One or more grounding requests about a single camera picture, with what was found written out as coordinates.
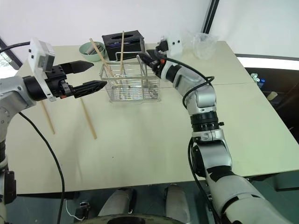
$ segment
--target dark floor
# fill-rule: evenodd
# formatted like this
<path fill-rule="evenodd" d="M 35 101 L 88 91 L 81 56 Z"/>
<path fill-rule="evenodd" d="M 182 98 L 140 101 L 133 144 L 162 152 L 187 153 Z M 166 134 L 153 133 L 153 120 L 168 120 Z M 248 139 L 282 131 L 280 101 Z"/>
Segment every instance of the dark floor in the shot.
<path fill-rule="evenodd" d="M 299 224 L 298 190 L 276 192 L 274 190 L 274 177 L 261 182 L 253 182 L 253 184 L 283 216 L 291 222 Z M 184 182 L 179 185 L 184 188 L 186 193 L 192 223 L 206 224 L 204 203 L 195 183 Z M 163 195 L 167 186 L 168 184 L 158 184 L 134 187 L 137 191 L 135 213 L 163 215 Z M 88 200 L 92 207 L 91 215 L 95 216 L 114 190 L 82 191 L 77 199 L 68 201 L 68 209 L 71 214 L 74 214 L 78 203 Z M 58 207 L 59 199 L 17 197 L 13 203 L 7 205 L 8 220 L 13 224 L 53 224 L 56 223 Z M 73 223 L 73 218 L 66 213 L 65 204 L 61 223 Z"/>

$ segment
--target black tissue box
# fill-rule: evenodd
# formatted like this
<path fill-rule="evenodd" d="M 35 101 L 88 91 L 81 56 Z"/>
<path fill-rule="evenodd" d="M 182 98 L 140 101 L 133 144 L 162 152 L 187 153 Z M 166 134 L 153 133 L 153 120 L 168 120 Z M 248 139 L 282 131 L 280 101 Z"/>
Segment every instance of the black tissue box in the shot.
<path fill-rule="evenodd" d="M 103 35 L 104 45 L 110 61 L 116 61 L 115 53 L 121 51 L 121 36 L 122 33 Z M 145 51 L 144 50 L 144 37 L 139 33 L 138 30 L 125 32 L 123 51 Z M 136 53 L 123 54 L 123 59 L 135 58 Z M 121 54 L 117 54 L 118 61 L 121 59 Z"/>

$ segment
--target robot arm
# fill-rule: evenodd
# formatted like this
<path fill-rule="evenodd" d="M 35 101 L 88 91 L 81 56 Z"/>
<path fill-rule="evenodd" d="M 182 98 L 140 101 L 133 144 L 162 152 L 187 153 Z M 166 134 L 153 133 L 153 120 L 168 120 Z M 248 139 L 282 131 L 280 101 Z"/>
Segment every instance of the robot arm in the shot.
<path fill-rule="evenodd" d="M 74 96 L 85 96 L 103 88 L 106 81 L 90 81 L 73 87 L 66 80 L 70 73 L 83 72 L 92 63 L 76 61 L 53 66 L 55 53 L 52 47 L 37 39 L 30 42 L 28 62 L 34 76 L 0 79 L 0 224 L 5 223 L 5 204 L 16 197 L 14 172 L 8 170 L 5 155 L 5 138 L 11 119 L 17 113 L 36 105 L 36 101 Z"/>
<path fill-rule="evenodd" d="M 167 50 L 161 41 L 151 58 L 139 57 L 163 80 L 184 96 L 184 105 L 193 128 L 191 145 L 194 172 L 206 179 L 213 198 L 213 205 L 222 223 L 290 223 L 245 178 L 232 172 L 232 159 L 226 144 L 224 125 L 218 122 L 216 95 L 210 84 L 196 88 L 206 79 L 180 64 L 170 62 L 160 51 Z"/>

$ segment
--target metal utensil holder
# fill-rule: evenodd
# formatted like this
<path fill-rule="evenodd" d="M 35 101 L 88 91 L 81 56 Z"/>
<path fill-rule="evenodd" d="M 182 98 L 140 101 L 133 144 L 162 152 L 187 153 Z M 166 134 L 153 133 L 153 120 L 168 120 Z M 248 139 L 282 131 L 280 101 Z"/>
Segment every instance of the metal utensil holder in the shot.
<path fill-rule="evenodd" d="M 160 100 L 160 79 L 138 56 L 137 61 L 123 62 L 122 73 L 120 73 L 120 62 L 107 62 L 107 64 L 112 72 L 112 76 L 103 64 L 100 77 L 102 80 L 107 81 L 105 88 L 110 101 L 146 102 Z"/>

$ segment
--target chopstick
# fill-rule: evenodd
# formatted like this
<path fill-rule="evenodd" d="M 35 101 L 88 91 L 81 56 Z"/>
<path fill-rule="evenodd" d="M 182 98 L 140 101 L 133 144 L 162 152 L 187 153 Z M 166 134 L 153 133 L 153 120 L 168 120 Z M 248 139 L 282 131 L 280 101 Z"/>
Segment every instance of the chopstick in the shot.
<path fill-rule="evenodd" d="M 122 73 L 123 70 L 123 40 L 124 40 L 124 36 L 125 36 L 125 32 L 122 31 L 122 35 L 121 35 L 121 69 L 120 69 L 120 75 Z"/>
<path fill-rule="evenodd" d="M 106 66 L 106 68 L 107 68 L 107 70 L 108 70 L 110 76 L 111 76 L 111 77 L 114 77 L 114 74 L 112 73 L 112 71 L 111 71 L 109 65 L 107 64 L 107 62 L 106 62 L 106 60 L 104 59 L 103 55 L 100 53 L 100 51 L 99 51 L 97 45 L 95 44 L 95 42 L 93 41 L 93 39 L 90 38 L 89 40 L 90 40 L 90 42 L 92 43 L 92 45 L 93 45 L 95 51 L 98 53 L 100 59 L 102 60 L 102 62 L 103 62 L 104 65 Z"/>
<path fill-rule="evenodd" d="M 46 106 L 45 106 L 45 104 L 43 103 L 43 101 L 41 101 L 41 105 L 42 105 L 43 112 L 44 112 L 45 115 L 46 115 L 46 118 L 47 118 L 48 124 L 49 124 L 49 126 L 50 126 L 50 129 L 51 129 L 52 133 L 55 134 L 54 126 L 53 126 L 53 124 L 52 124 L 50 115 L 49 115 L 49 113 L 48 113 L 48 111 L 47 111 L 47 109 L 46 109 Z"/>
<path fill-rule="evenodd" d="M 92 131 L 93 138 L 94 138 L 94 139 L 97 139 L 97 138 L 98 138 L 98 137 L 97 137 L 97 134 L 96 134 L 96 132 L 95 132 L 95 130 L 94 130 L 92 121 L 90 120 L 90 117 L 89 117 L 89 115 L 88 115 L 88 112 L 87 112 L 87 109 L 86 109 L 86 107 L 85 107 L 84 101 L 83 101 L 82 98 L 80 98 L 80 101 L 81 101 L 81 104 L 82 104 L 82 106 L 83 106 L 83 110 L 84 110 L 84 114 L 85 114 L 87 123 L 88 123 L 88 125 L 89 125 L 90 130 Z"/>

